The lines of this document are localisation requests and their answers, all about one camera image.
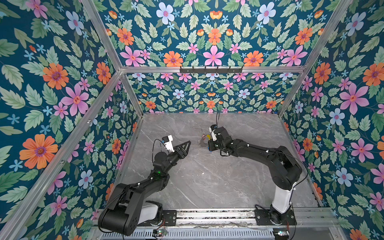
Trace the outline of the silver keyring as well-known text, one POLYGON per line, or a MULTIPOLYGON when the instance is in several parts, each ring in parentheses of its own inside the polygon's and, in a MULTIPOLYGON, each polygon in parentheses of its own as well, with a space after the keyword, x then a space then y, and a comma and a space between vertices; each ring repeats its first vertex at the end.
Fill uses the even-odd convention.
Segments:
POLYGON ((199 140, 199 146, 202 148, 206 148, 208 146, 209 139, 206 135, 202 135, 201 139, 199 140))

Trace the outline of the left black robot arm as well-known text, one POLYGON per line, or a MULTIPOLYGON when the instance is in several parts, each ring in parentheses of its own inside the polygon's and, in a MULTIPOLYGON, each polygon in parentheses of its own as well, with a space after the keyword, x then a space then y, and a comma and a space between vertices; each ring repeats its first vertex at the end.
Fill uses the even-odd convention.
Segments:
POLYGON ((191 142, 173 146, 171 141, 162 141, 166 148, 152 158, 153 169, 148 177, 138 183, 118 184, 99 216, 98 228, 103 233, 118 233, 130 236, 137 226, 147 223, 161 225, 164 220, 163 205, 146 198, 160 192, 170 180, 169 171, 179 160, 188 156, 191 142))

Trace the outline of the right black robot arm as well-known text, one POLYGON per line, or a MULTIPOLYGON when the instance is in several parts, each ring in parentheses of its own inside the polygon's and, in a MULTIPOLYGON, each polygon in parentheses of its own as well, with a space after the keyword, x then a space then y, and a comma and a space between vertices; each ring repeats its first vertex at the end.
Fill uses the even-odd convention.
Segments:
POLYGON ((284 223, 292 209, 293 191, 303 171, 290 151, 284 146, 267 148, 232 139, 224 127, 219 128, 217 125, 210 126, 209 131, 209 151, 220 151, 222 157, 250 159, 268 167, 276 186, 269 211, 270 221, 275 225, 284 223))

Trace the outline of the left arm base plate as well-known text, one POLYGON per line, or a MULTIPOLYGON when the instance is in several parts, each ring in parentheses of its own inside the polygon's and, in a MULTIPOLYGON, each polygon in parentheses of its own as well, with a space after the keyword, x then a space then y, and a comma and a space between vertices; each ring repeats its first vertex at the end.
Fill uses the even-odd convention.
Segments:
POLYGON ((177 221, 177 211, 175 210, 163 210, 158 211, 155 218, 149 220, 149 224, 151 226, 166 226, 166 227, 174 227, 176 226, 177 221))

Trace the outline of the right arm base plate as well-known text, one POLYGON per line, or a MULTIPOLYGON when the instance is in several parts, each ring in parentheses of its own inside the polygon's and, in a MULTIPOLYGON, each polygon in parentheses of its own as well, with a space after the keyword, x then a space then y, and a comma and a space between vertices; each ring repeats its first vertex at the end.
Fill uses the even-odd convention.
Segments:
POLYGON ((255 219, 258 226, 296 226, 297 221, 292 208, 288 209, 288 211, 284 214, 276 210, 264 210, 264 209, 255 209, 255 219))

